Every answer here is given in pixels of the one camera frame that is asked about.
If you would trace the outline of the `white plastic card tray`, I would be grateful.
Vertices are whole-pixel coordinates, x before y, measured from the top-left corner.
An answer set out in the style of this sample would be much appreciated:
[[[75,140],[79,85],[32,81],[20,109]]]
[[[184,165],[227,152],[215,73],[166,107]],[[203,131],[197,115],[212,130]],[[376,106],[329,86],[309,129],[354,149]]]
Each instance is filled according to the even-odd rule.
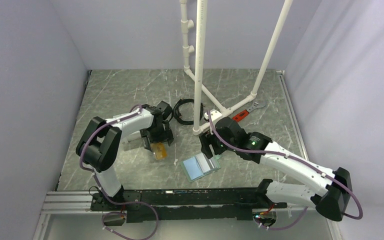
[[[113,120],[117,120],[112,126],[121,130],[121,142],[128,143],[139,138],[140,129],[144,128],[147,120],[142,115],[133,116],[132,114],[116,115]]]

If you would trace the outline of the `green card holder wallet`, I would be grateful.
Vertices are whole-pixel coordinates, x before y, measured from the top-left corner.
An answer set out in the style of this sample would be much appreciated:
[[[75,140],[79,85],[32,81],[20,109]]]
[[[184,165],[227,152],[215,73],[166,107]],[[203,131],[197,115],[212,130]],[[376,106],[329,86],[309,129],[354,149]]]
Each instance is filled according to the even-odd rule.
[[[207,158],[203,153],[199,153],[183,160],[180,165],[187,180],[191,183],[218,171],[221,168],[219,164],[221,157],[221,155],[215,155],[212,158]]]

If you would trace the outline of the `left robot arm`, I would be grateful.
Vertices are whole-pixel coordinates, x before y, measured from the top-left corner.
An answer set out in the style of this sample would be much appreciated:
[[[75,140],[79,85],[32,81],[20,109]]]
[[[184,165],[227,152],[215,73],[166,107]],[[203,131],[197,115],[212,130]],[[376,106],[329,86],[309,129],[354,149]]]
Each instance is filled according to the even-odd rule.
[[[113,118],[97,116],[90,120],[75,152],[80,157],[79,166],[92,172],[109,209],[117,210],[124,203],[124,187],[114,168],[121,140],[139,133],[144,148],[155,158],[164,158],[164,144],[174,141],[172,113],[173,108],[161,101],[157,106],[137,104],[128,113]]]

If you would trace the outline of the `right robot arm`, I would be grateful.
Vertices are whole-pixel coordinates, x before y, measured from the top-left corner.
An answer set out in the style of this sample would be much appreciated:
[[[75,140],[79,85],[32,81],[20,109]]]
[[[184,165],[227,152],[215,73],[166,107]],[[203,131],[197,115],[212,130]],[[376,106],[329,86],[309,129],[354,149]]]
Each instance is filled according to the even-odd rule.
[[[263,179],[255,191],[256,203],[267,208],[291,203],[314,208],[323,217],[340,222],[350,199],[355,199],[350,172],[305,160],[260,132],[246,132],[235,120],[224,117],[199,134],[201,152],[207,157],[234,152],[241,159],[263,164],[297,180],[298,184]]]

